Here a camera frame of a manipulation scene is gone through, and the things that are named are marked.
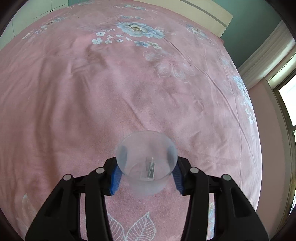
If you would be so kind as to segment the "clear plastic cup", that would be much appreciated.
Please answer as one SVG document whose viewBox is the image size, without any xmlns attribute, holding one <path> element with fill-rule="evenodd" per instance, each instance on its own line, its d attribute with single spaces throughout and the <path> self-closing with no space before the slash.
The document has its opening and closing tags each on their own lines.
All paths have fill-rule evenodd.
<svg viewBox="0 0 296 241">
<path fill-rule="evenodd" d="M 162 191 L 178 160 L 173 141 L 163 133 L 140 131 L 118 146 L 116 161 L 132 191 L 140 196 Z"/>
</svg>

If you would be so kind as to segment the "pink floral bed sheet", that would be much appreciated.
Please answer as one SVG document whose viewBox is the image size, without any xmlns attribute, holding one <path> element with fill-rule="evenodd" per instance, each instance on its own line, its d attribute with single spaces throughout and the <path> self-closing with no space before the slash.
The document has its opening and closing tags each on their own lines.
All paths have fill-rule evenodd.
<svg viewBox="0 0 296 241">
<path fill-rule="evenodd" d="M 258 206 L 256 118 L 219 37 L 131 1 L 78 4 L 19 33 L 1 49 L 1 210 L 16 233 L 65 174 L 87 175 L 143 130 Z"/>
</svg>

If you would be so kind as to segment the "white curtain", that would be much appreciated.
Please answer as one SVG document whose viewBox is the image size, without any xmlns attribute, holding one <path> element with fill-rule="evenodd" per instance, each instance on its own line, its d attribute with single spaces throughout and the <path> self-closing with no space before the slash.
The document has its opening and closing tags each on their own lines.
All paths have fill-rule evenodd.
<svg viewBox="0 0 296 241">
<path fill-rule="evenodd" d="M 295 40 L 287 25 L 280 21 L 268 38 L 238 68 L 247 87 L 251 89 L 273 71 L 295 47 Z"/>
</svg>

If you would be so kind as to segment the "cream wooden headboard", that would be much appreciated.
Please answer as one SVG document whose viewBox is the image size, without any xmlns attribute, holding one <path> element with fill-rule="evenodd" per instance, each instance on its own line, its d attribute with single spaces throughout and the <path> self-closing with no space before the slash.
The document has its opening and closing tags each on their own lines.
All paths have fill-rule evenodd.
<svg viewBox="0 0 296 241">
<path fill-rule="evenodd" d="M 148 6 L 151 9 L 169 11 L 205 28 L 221 37 L 229 26 L 233 15 L 215 1 L 205 0 L 168 0 L 168 1 L 131 1 L 133 5 Z"/>
</svg>

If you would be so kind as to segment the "white wardrobe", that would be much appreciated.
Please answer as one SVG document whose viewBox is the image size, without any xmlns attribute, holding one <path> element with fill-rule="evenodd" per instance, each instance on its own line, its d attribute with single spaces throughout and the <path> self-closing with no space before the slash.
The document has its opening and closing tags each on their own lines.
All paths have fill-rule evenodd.
<svg viewBox="0 0 296 241">
<path fill-rule="evenodd" d="M 1 35 L 1 49 L 22 30 L 45 15 L 68 6 L 68 0 L 30 0 L 9 21 Z"/>
</svg>

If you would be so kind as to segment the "window with frame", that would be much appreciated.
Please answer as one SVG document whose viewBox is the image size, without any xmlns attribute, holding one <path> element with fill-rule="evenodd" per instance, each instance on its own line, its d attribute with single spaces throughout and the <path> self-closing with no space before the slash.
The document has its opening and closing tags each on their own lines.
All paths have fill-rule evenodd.
<svg viewBox="0 0 296 241">
<path fill-rule="evenodd" d="M 287 135 L 288 150 L 290 152 L 290 184 L 287 211 L 285 211 L 286 215 L 290 215 L 295 207 L 295 70 L 283 80 L 274 84 L 272 91 L 285 124 L 284 133 Z"/>
</svg>

